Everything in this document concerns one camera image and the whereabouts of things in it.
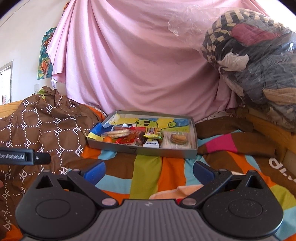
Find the brown PF patterned cloth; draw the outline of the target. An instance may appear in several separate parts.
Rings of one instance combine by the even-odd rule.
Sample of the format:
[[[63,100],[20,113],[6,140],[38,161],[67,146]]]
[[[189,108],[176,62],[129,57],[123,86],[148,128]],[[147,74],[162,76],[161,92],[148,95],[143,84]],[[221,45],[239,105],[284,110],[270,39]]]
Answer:
[[[84,169],[95,162],[82,154],[86,135],[103,119],[101,111],[48,87],[24,99],[16,111],[1,118],[1,147],[33,149],[51,156],[49,165],[1,165],[2,239],[18,234],[16,206],[42,171],[66,174],[69,169]]]

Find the green label biscuit packet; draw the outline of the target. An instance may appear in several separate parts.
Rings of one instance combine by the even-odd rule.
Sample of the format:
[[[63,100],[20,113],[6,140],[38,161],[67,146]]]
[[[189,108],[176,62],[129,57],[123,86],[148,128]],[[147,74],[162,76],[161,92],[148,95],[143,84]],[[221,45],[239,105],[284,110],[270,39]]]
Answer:
[[[188,142],[186,135],[181,134],[171,134],[170,139],[172,143],[175,143],[177,145],[185,145]]]

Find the pink hanging sheet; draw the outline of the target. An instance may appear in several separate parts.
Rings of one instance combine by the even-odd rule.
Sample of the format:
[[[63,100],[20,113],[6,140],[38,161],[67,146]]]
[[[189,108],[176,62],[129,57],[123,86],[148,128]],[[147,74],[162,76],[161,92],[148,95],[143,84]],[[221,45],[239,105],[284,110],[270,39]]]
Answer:
[[[111,113],[139,110],[199,121],[234,108],[235,93],[199,54],[168,30],[185,6],[239,7],[256,1],[71,1],[47,52],[67,96]]]

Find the small orange mandarin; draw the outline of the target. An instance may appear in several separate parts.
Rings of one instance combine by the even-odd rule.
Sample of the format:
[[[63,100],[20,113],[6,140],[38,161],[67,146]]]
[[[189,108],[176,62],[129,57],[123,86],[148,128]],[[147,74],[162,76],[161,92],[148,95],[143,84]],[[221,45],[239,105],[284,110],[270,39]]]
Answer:
[[[113,143],[113,139],[109,136],[106,136],[103,138],[103,142],[105,143]]]

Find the navy milk powder stick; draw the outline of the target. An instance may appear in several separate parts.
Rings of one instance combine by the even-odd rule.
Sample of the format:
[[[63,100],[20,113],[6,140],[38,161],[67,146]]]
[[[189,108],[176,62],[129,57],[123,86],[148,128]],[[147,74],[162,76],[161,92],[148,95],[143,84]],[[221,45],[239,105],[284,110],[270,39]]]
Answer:
[[[143,147],[146,147],[146,148],[159,148],[159,141],[156,140],[156,139],[151,139],[151,138],[148,138],[145,143],[143,144]]]

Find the grey cardboard tray box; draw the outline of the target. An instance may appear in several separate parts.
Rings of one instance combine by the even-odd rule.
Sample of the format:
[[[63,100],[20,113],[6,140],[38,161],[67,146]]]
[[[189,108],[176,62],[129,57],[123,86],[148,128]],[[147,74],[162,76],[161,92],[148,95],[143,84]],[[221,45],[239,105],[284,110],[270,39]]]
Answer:
[[[198,144],[191,117],[117,110],[87,135],[89,147],[130,154],[193,159]]]

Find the yellow purple snack bar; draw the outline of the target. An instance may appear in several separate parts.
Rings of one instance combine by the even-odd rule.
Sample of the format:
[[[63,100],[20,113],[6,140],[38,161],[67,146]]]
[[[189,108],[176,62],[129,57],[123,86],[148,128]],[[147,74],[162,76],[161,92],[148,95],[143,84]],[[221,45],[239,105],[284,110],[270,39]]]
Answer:
[[[144,137],[153,140],[162,140],[163,133],[161,128],[147,128]]]

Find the rice cracker packet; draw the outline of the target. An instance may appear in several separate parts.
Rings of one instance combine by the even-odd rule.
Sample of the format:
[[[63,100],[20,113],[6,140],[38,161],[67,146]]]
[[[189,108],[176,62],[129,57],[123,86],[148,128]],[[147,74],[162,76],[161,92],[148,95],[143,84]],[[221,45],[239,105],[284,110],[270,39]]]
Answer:
[[[134,133],[133,130],[131,130],[130,128],[126,128],[126,129],[122,129],[122,130],[104,132],[101,136],[116,139],[116,138],[126,137],[132,133]]]

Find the plastic bag of clothes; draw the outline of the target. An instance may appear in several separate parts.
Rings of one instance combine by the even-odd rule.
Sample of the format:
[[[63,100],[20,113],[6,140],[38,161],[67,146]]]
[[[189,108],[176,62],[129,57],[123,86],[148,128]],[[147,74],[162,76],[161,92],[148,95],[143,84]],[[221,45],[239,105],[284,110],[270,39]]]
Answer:
[[[258,12],[234,9],[207,30],[201,50],[246,105],[295,129],[295,32]]]

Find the cartoon wall poster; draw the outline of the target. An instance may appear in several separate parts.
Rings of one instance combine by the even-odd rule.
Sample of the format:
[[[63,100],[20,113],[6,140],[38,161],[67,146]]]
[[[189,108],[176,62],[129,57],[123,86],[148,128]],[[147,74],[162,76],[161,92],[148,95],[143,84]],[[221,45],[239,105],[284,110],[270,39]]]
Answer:
[[[56,27],[49,29],[43,36],[38,64],[38,80],[52,77],[53,65],[47,53],[47,48],[52,40],[55,30]]]

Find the white pink snack packet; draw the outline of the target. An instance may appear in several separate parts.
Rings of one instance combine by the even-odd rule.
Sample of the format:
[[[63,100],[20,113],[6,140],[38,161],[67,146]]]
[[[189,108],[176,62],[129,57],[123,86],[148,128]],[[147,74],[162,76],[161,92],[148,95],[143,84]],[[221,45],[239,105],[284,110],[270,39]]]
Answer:
[[[161,143],[163,149],[191,149],[191,141],[188,132],[163,131]]]

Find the red dried tofu packet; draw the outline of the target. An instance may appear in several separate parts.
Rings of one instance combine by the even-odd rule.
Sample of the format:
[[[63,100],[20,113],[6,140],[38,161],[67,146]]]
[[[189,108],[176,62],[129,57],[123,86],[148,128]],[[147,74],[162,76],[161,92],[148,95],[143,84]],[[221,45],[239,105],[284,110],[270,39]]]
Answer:
[[[126,137],[117,138],[114,143],[121,145],[141,146],[145,141],[144,134],[146,132],[146,127],[132,126],[130,129],[133,130],[134,133]]]

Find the window frame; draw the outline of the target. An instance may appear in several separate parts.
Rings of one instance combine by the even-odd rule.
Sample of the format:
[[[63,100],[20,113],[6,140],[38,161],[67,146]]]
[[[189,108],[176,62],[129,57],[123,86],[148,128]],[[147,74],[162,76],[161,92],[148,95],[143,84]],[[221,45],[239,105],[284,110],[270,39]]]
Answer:
[[[13,69],[13,61],[1,67],[0,70],[0,104],[11,103],[11,76]]]

